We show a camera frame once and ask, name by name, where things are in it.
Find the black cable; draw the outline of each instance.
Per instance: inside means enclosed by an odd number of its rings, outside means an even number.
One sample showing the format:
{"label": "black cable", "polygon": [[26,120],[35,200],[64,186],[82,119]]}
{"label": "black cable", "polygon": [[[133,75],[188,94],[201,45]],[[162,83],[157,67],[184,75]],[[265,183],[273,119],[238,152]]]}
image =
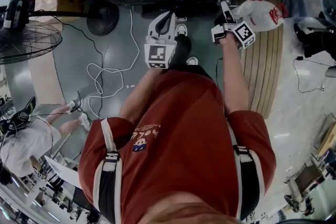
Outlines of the black cable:
{"label": "black cable", "polygon": [[218,86],[218,81],[217,81],[217,67],[218,67],[218,61],[222,60],[223,58],[219,58],[216,61],[216,85]]}
{"label": "black cable", "polygon": [[314,62],[314,61],[304,59],[303,56],[299,56],[299,57],[297,57],[296,59],[293,60],[293,66],[294,66],[294,69],[295,69],[295,73],[298,76],[298,91],[300,93],[308,93],[308,92],[313,92],[313,91],[317,91],[317,90],[319,90],[319,91],[323,90],[322,88],[316,88],[316,89],[313,89],[313,90],[310,90],[310,91],[304,91],[304,92],[302,92],[300,90],[300,77],[299,77],[298,71],[296,70],[295,61],[308,61],[308,62],[318,63],[319,65],[322,65],[322,66],[327,66],[327,67],[331,67],[331,66],[325,65],[324,63]]}
{"label": "black cable", "polygon": [[[80,31],[89,41],[91,41],[93,43],[93,46],[95,47],[95,50],[97,53],[100,54],[101,56],[101,68],[103,68],[103,65],[104,65],[104,55],[97,49],[96,47],[96,43],[93,39],[89,38],[84,32],[83,30],[80,30],[78,29],[77,27],[71,25],[71,24],[66,24],[66,23],[63,23],[62,21],[60,21],[58,18],[56,18],[55,16],[52,16],[53,18],[55,18],[56,20],[58,20],[62,25],[68,25],[68,26],[71,26],[72,28],[76,29],[77,31]],[[101,81],[101,89],[103,89],[103,84],[104,84],[104,81],[103,81],[103,76],[102,76],[102,73],[100,73],[99,77],[100,77],[100,81]],[[103,99],[101,98],[101,102],[100,102],[100,109],[99,109],[99,112],[98,112],[98,116],[100,117],[100,111],[103,107]]]}

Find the paper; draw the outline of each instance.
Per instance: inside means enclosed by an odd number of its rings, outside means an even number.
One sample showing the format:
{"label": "paper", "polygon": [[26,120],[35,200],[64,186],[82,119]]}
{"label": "paper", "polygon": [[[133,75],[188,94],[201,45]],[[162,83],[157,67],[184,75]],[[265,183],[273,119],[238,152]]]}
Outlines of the paper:
{"label": "paper", "polygon": [[46,155],[44,157],[46,158],[47,162],[50,164],[52,169],[55,171],[55,173],[60,178],[62,178],[64,181],[74,185],[75,187],[82,189],[82,187],[80,186],[80,183],[79,183],[78,172],[59,164],[58,162],[54,161],[53,159],[47,157]]}

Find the hair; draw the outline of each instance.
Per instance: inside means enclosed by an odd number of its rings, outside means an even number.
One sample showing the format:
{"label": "hair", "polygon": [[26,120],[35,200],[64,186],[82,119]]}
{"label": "hair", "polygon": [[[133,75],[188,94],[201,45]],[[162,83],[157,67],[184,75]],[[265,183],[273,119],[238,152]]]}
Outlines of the hair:
{"label": "hair", "polygon": [[12,183],[12,176],[2,163],[0,163],[0,183],[4,186]]}

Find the electric fan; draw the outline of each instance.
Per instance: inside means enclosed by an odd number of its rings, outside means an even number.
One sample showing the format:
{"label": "electric fan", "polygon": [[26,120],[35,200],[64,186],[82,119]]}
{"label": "electric fan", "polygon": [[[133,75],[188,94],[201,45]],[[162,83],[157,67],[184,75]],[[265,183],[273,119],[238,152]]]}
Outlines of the electric fan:
{"label": "electric fan", "polygon": [[89,30],[98,36],[112,31],[119,18],[118,7],[105,0],[94,3],[89,13],[30,11],[32,0],[10,0],[0,30],[0,65],[36,58],[61,42],[53,25],[29,20],[34,16],[86,17]]}

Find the hand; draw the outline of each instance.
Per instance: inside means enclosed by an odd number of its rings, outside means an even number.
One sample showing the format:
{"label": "hand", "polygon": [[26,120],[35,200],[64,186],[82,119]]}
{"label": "hand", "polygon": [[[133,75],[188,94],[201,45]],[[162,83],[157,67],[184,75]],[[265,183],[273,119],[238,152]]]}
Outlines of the hand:
{"label": "hand", "polygon": [[222,46],[227,46],[227,45],[234,45],[237,47],[237,41],[236,41],[236,36],[232,32],[227,32],[225,38],[222,38],[219,40],[219,43]]}

